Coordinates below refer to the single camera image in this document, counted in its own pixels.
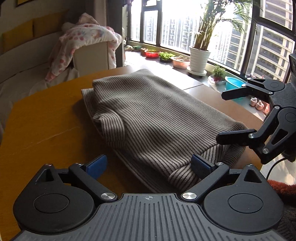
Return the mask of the beige covered sofa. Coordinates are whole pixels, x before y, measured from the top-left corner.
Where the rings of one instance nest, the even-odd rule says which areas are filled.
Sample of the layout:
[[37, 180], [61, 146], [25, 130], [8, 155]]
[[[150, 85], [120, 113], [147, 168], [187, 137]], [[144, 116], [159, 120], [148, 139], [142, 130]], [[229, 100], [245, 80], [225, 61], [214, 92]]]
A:
[[107, 62], [107, 44], [97, 43], [78, 49], [68, 67], [52, 81], [46, 81], [53, 47], [71, 25], [66, 22], [60, 32], [35, 38], [1, 55], [2, 133], [13, 104], [20, 99], [74, 78], [111, 69]]

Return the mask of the pink small figurines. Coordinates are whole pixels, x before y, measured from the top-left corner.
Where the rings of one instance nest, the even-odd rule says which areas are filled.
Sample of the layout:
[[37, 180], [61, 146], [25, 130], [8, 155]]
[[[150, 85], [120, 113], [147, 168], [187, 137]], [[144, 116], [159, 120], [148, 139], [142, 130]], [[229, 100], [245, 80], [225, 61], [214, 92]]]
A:
[[256, 97], [252, 97], [249, 101], [249, 105], [251, 107], [256, 108], [257, 110], [261, 111], [264, 109], [264, 104], [261, 100], [257, 99]]

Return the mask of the yellow cushion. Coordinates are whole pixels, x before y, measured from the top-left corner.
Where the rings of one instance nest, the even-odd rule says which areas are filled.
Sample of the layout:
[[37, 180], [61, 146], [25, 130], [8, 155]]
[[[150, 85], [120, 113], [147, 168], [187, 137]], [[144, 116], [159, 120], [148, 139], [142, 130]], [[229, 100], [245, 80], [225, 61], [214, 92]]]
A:
[[33, 19], [34, 38], [43, 37], [55, 32], [60, 32], [66, 19], [68, 9], [59, 13], [48, 14]]
[[29, 20], [21, 25], [2, 33], [1, 52], [6, 53], [34, 39], [33, 20]]

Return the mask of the green leafy tray plant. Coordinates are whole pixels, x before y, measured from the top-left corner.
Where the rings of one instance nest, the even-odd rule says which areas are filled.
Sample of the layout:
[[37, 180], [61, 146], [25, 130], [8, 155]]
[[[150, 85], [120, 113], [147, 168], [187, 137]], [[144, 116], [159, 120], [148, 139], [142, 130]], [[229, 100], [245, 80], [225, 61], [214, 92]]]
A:
[[169, 63], [172, 61], [172, 59], [171, 59], [172, 57], [175, 57], [175, 55], [172, 53], [168, 53], [168, 52], [160, 52], [159, 53], [159, 60], [161, 62]]

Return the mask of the small green potted plant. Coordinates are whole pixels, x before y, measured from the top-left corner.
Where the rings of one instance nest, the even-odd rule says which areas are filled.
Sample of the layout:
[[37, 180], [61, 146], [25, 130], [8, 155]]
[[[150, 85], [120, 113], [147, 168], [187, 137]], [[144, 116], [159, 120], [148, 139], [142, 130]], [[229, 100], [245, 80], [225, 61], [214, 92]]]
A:
[[208, 77], [208, 81], [211, 84], [215, 85], [221, 85], [225, 83], [225, 75], [226, 75], [226, 70], [225, 68], [215, 65], [212, 71], [212, 75]]

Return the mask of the white ribbed plant pot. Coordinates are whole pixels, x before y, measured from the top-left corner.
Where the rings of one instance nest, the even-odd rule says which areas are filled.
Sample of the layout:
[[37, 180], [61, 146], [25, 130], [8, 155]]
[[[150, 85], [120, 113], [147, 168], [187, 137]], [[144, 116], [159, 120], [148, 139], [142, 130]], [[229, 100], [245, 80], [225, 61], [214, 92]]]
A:
[[207, 71], [205, 70], [208, 58], [210, 56], [209, 51], [199, 50], [194, 47], [190, 47], [190, 64], [187, 67], [187, 71], [196, 76], [205, 76]]

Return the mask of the red bowl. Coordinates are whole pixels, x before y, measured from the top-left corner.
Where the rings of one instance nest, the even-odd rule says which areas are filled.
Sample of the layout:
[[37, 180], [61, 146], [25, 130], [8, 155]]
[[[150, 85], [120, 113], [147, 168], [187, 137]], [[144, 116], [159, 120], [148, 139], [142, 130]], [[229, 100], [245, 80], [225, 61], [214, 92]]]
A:
[[147, 50], [145, 50], [145, 57], [155, 59], [155, 58], [159, 57], [160, 53], [161, 53], [161, 51], [147, 49]]

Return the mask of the brown striped knit sweater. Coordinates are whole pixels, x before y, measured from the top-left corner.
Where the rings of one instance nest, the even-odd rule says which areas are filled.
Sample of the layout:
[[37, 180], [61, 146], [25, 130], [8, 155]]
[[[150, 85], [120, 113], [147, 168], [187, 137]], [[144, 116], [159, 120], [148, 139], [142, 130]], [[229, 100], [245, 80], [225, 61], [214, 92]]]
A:
[[216, 142], [221, 132], [244, 130], [243, 123], [149, 70], [94, 80], [82, 95], [106, 144], [152, 192], [184, 192], [197, 184], [193, 155], [233, 167], [245, 151]]

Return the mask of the pink rectangular planter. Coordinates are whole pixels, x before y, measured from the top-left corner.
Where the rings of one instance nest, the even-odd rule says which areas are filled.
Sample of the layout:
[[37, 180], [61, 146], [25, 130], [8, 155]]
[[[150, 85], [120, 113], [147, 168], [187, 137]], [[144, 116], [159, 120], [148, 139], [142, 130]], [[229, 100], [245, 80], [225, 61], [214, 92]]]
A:
[[177, 69], [187, 69], [190, 64], [190, 60], [182, 56], [171, 57], [171, 60], [173, 63], [173, 67]]

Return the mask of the tall green palm plant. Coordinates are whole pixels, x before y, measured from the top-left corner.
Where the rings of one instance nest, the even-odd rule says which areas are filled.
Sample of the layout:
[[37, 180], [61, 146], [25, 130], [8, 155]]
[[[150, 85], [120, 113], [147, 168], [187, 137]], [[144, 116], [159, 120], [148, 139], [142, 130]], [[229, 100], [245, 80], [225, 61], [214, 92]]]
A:
[[251, 20], [249, 8], [253, 1], [208, 1], [203, 17], [195, 36], [193, 47], [207, 51], [214, 29], [218, 23], [227, 22], [240, 32], [244, 32], [243, 24]]

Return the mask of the pink floral blanket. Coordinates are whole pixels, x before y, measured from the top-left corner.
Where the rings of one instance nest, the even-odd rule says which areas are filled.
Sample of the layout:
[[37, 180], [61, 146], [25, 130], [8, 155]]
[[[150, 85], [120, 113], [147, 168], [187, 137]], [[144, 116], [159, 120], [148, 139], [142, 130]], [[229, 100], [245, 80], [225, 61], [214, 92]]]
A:
[[108, 66], [116, 68], [115, 51], [122, 43], [122, 36], [109, 26], [101, 26], [91, 15], [83, 13], [77, 24], [72, 24], [53, 47], [46, 81], [50, 82], [59, 76], [71, 63], [78, 49], [97, 43], [107, 44]]

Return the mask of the turquoise plastic basin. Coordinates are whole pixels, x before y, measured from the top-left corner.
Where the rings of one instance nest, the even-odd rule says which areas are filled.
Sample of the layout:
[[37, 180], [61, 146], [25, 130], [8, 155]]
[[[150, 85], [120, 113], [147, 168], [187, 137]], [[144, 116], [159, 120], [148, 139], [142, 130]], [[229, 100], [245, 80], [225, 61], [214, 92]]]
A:
[[245, 82], [235, 78], [235, 77], [225, 77], [225, 91], [238, 89], [240, 88]]

